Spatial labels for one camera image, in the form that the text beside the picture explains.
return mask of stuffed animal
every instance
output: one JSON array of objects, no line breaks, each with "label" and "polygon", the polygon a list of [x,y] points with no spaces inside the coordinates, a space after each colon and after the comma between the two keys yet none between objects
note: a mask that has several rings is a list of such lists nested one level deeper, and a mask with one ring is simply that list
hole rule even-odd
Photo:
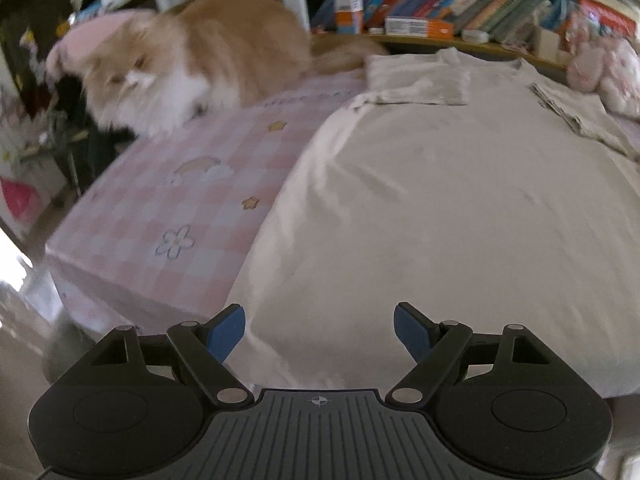
[{"label": "stuffed animal", "polygon": [[583,43],[567,67],[567,81],[579,92],[597,92],[610,112],[640,120],[640,58],[627,40]]}]

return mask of cat's tail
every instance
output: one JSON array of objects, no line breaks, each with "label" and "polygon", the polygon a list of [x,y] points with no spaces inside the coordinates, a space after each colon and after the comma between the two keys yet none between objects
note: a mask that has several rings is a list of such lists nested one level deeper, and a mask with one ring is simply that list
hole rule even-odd
[{"label": "cat's tail", "polygon": [[362,68],[369,56],[386,56],[388,51],[367,36],[327,34],[312,38],[313,70],[335,74]]}]

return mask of cat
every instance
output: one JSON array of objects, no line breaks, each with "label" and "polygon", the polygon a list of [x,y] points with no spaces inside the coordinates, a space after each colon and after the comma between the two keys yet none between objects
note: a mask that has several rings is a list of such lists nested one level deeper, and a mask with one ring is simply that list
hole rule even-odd
[{"label": "cat", "polygon": [[98,126],[171,133],[199,111],[250,106],[304,76],[362,67],[386,50],[364,37],[314,40],[277,0],[195,0],[134,17],[68,67]]}]

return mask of white flower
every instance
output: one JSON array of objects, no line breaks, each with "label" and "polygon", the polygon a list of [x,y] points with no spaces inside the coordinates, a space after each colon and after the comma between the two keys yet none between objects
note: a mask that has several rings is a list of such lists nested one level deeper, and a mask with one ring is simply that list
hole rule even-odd
[{"label": "white flower", "polygon": [[177,233],[174,231],[165,232],[162,237],[162,243],[156,249],[156,256],[166,254],[167,258],[175,260],[180,256],[181,250],[191,249],[195,244],[195,240],[187,236],[189,229],[190,226],[185,225]]}]

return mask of gray ribbed plate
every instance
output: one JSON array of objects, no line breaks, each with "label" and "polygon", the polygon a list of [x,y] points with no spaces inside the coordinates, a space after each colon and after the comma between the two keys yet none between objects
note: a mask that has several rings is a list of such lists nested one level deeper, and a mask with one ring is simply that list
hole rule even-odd
[{"label": "gray ribbed plate", "polygon": [[[497,480],[457,458],[418,413],[373,392],[275,392],[215,416],[203,439],[140,480]],[[587,471],[572,480],[597,480]],[[45,473],[42,480],[67,480]]]}]

